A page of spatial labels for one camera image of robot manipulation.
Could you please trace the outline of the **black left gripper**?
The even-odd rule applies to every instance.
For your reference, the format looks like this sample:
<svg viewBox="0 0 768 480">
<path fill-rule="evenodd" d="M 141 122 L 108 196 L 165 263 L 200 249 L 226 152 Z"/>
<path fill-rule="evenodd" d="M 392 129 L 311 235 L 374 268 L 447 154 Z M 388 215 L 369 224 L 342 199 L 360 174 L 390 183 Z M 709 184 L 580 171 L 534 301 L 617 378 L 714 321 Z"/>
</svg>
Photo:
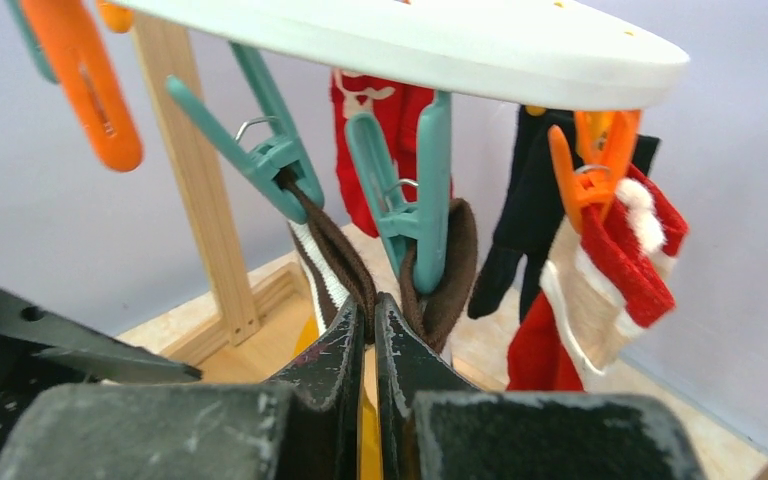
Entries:
<svg viewBox="0 0 768 480">
<path fill-rule="evenodd" d="M 0 452 L 41 392 L 100 381 L 89 374 L 125 384 L 202 378 L 196 367 L 123 343 L 0 289 Z"/>
</svg>

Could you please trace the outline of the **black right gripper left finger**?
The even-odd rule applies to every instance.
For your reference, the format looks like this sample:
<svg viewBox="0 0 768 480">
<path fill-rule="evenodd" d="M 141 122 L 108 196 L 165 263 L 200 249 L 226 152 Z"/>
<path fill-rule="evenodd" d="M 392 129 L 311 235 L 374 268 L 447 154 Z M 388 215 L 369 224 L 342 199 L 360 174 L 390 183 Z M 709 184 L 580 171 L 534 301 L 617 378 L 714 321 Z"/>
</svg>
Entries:
<svg viewBox="0 0 768 480">
<path fill-rule="evenodd" d="M 45 391 L 0 454 L 0 479 L 354 479 L 364 316 L 258 384 L 87 385 Z"/>
</svg>

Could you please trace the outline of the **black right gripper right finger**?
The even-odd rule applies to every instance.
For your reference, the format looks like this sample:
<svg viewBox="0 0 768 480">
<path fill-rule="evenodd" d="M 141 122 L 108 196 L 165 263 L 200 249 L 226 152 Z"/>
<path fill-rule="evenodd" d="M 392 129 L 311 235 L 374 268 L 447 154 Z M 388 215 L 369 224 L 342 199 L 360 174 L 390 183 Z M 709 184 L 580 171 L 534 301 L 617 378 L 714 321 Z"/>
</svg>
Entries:
<svg viewBox="0 0 768 480">
<path fill-rule="evenodd" d="M 387 479 L 684 479 L 705 472 L 677 416 L 637 394 L 491 392 L 458 374 L 378 296 Z"/>
</svg>

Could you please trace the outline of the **mustard sock striped cuff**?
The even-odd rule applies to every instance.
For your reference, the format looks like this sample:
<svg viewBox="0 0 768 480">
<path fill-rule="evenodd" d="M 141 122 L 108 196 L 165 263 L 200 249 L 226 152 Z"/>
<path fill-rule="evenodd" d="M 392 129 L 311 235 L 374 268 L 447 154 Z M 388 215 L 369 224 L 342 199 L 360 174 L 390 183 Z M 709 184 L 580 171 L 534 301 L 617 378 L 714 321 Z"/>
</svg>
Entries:
<svg viewBox="0 0 768 480">
<path fill-rule="evenodd" d="M 373 277 L 358 251 L 340 227 L 297 185 L 295 174 L 284 169 L 277 184 L 293 195 L 307 213 L 307 221 L 290 221 L 291 235 L 314 295 L 320 332 L 330 326 L 339 308 L 352 297 L 367 315 L 364 342 L 374 343 L 374 306 L 378 296 Z M 449 203 L 447 252 L 444 274 L 430 294 L 413 286 L 413 262 L 417 247 L 409 243 L 401 262 L 408 270 L 396 276 L 401 307 L 407 324 L 438 356 L 442 356 L 449 337 L 467 303 L 477 267 L 477 227 L 471 205 L 463 198 Z"/>
</svg>

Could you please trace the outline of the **white round clip hanger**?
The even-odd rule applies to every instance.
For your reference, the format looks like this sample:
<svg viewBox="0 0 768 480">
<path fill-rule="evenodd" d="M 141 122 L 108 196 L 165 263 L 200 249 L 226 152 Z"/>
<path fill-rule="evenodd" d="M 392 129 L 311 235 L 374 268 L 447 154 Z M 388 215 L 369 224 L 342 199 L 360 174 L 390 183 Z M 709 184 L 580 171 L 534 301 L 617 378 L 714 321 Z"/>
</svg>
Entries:
<svg viewBox="0 0 768 480">
<path fill-rule="evenodd" d="M 677 45 L 576 1 L 142 0 L 131 8 L 315 63 L 546 108 L 647 108 L 690 61 Z"/>
</svg>

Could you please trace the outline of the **wooden hanger stand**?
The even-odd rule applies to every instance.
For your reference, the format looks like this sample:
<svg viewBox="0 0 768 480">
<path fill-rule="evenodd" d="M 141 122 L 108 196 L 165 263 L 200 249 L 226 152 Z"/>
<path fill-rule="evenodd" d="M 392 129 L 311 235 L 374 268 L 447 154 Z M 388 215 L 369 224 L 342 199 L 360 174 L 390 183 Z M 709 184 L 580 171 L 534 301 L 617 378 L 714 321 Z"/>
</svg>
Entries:
<svg viewBox="0 0 768 480">
<path fill-rule="evenodd" d="M 290 254 L 255 271 L 244 263 L 218 155 L 165 89 L 171 74 L 199 79 L 187 29 L 139 13 L 132 35 L 210 290 L 126 339 L 202 367 L 212 382 L 263 379 L 290 357 L 313 317 L 308 283 Z M 757 451 L 633 367 L 617 365 L 592 388 L 648 394 L 673 408 L 710 478 L 768 479 L 768 463 L 760 463 Z"/>
</svg>

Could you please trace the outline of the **teal clip centre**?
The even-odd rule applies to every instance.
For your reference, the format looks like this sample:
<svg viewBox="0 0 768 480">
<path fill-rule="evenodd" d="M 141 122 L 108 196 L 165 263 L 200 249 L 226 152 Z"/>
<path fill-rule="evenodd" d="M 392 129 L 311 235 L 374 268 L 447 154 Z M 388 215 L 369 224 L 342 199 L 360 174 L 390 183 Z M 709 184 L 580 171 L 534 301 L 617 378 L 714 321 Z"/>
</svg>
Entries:
<svg viewBox="0 0 768 480">
<path fill-rule="evenodd" d="M 413 287 L 429 294 L 441 281 L 447 252 L 451 193 L 451 94 L 436 91 L 420 114 L 417 134 L 418 179 L 397 179 L 388 161 L 376 167 L 362 187 L 379 238 L 395 274 L 411 247 L 416 249 Z"/>
</svg>

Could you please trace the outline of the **teal clip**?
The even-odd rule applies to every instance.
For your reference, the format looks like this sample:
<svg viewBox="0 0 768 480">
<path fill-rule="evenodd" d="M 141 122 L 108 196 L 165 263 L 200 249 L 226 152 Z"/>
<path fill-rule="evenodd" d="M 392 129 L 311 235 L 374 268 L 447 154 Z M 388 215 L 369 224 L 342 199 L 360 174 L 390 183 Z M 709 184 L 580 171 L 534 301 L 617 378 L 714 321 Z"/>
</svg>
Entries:
<svg viewBox="0 0 768 480">
<path fill-rule="evenodd" d="M 257 100 L 261 116 L 243 122 L 235 134 L 230 134 L 178 77 L 167 77 L 166 91 L 213 147 L 286 219 L 304 224 L 312 206 L 324 205 L 324 194 L 310 156 L 261 53 L 235 42 L 229 46 Z M 245 149 L 242 138 L 259 124 L 267 124 L 272 135 Z"/>
<path fill-rule="evenodd" d="M 420 114 L 417 134 L 418 179 L 397 179 L 388 161 L 376 167 L 362 187 L 379 238 L 395 274 L 411 247 L 416 249 L 413 287 L 429 294 L 441 281 L 447 252 L 451 193 L 451 94 L 436 91 Z"/>
</svg>

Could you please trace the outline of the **large orange clip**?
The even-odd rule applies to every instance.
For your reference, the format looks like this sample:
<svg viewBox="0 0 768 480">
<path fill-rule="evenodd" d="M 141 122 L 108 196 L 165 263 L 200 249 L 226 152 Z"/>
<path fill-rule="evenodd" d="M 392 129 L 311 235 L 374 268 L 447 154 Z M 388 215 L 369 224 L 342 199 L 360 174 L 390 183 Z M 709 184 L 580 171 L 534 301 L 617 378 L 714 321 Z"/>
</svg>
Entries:
<svg viewBox="0 0 768 480">
<path fill-rule="evenodd" d="M 40 73 L 61 86 L 99 160 L 135 170 L 143 146 L 102 37 L 82 1 L 10 1 Z"/>
</svg>

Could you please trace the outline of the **teal clip left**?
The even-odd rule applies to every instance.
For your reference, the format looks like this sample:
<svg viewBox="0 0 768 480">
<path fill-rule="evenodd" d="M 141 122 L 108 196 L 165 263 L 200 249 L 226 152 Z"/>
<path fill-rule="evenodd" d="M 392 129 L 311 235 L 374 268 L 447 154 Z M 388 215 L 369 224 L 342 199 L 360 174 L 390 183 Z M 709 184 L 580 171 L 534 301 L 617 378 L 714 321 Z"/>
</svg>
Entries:
<svg viewBox="0 0 768 480">
<path fill-rule="evenodd" d="M 286 219 L 304 224 L 312 206 L 324 205 L 324 194 L 310 156 L 261 53 L 235 42 L 229 46 L 257 100 L 261 116 L 243 122 L 235 134 L 230 134 L 178 77 L 167 77 L 166 91 L 213 147 Z M 272 135 L 245 149 L 242 138 L 259 124 L 267 124 Z"/>
</svg>

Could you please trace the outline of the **small orange clip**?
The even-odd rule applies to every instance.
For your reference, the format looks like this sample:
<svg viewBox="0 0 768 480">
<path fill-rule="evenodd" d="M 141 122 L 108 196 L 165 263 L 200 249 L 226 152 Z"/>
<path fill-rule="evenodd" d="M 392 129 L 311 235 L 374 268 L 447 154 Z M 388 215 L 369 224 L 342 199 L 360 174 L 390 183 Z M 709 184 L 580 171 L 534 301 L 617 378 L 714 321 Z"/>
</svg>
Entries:
<svg viewBox="0 0 768 480">
<path fill-rule="evenodd" d="M 618 182 L 627 174 L 637 144 L 640 110 L 573 114 L 576 152 L 583 160 L 574 166 L 562 129 L 553 125 L 547 140 L 560 198 L 571 226 L 582 230 L 582 211 L 591 205 L 607 215 Z"/>
</svg>

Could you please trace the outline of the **red santa sock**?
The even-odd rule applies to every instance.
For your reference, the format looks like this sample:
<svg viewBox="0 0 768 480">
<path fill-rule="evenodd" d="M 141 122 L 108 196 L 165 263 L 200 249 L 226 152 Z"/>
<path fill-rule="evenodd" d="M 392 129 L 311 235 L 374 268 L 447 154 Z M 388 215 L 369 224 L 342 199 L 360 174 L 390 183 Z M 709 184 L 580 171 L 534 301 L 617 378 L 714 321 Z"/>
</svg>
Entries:
<svg viewBox="0 0 768 480">
<path fill-rule="evenodd" d="M 621 350 L 675 307 L 666 284 L 688 225 L 664 193 L 630 167 L 606 215 L 563 221 L 540 291 L 507 353 L 508 389 L 583 391 Z"/>
</svg>

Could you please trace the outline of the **black hanging sock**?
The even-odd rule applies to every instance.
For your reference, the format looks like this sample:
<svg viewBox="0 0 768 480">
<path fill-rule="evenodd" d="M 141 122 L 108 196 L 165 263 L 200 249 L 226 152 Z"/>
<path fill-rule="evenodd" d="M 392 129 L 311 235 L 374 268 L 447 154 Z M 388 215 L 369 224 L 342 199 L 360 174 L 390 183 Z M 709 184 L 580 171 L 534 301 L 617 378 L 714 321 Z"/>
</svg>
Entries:
<svg viewBox="0 0 768 480">
<path fill-rule="evenodd" d="M 552 125 L 561 127 L 570 143 L 575 142 L 571 111 L 550 109 L 533 115 L 524 106 L 519 109 L 507 194 L 468 303 L 471 319 L 499 309 L 523 258 L 527 262 L 520 290 L 521 318 L 540 291 L 540 273 L 564 217 L 547 140 Z"/>
</svg>

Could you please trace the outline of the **red bear sock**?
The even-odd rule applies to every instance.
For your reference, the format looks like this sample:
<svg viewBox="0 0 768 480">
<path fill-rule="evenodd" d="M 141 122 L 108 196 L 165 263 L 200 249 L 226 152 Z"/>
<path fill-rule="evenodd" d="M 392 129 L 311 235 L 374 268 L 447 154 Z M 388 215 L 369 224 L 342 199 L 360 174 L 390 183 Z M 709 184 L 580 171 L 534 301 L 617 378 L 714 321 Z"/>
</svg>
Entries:
<svg viewBox="0 0 768 480">
<path fill-rule="evenodd" d="M 388 161 L 397 179 L 417 180 L 420 114 L 435 99 L 429 88 L 334 68 L 330 97 L 336 142 L 336 176 L 352 223 L 365 235 L 379 232 L 362 187 Z"/>
</svg>

